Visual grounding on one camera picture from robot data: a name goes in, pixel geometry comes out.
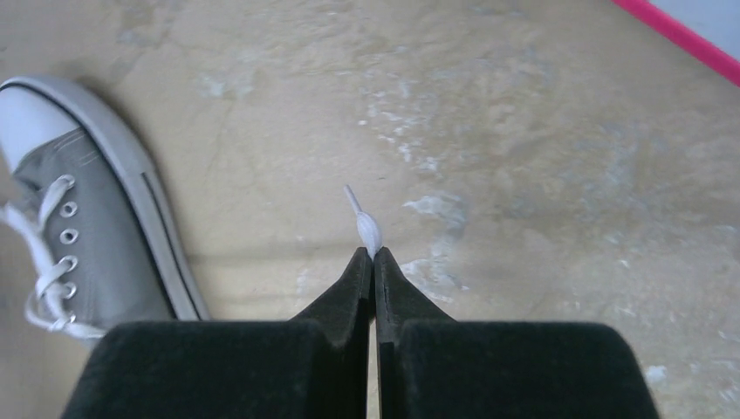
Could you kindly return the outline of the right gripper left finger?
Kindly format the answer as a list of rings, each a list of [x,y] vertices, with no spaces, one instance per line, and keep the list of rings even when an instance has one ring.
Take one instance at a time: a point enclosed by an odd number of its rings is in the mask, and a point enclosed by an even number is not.
[[[135,322],[95,347],[65,418],[362,418],[372,262],[280,321]]]

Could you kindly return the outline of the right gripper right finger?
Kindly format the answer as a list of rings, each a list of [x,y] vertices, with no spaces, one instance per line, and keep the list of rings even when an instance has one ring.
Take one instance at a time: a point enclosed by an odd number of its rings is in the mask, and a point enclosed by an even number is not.
[[[374,258],[384,418],[656,418],[632,348],[592,322],[458,321]]]

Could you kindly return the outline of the grey canvas sneaker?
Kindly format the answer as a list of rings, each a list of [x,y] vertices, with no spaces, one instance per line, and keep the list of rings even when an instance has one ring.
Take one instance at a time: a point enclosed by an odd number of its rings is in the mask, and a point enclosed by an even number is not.
[[[136,321],[207,320],[152,159],[99,96],[69,79],[18,76],[1,85],[1,151],[34,219],[61,175],[75,178],[45,226],[54,260],[79,264],[62,280],[65,309],[106,331]]]

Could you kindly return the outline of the white shoelace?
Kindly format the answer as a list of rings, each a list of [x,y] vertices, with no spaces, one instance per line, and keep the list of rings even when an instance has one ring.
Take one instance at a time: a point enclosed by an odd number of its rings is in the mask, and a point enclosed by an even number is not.
[[[45,240],[47,222],[74,185],[75,178],[72,175],[61,175],[46,189],[34,219],[12,203],[6,203],[1,207],[1,222],[24,239],[38,275],[34,290],[24,303],[26,320],[48,332],[93,341],[105,336],[106,331],[77,321],[76,314],[65,309],[65,302],[77,294],[78,287],[72,282],[63,281],[62,277],[76,269],[79,261],[72,255],[54,260],[51,247]]]

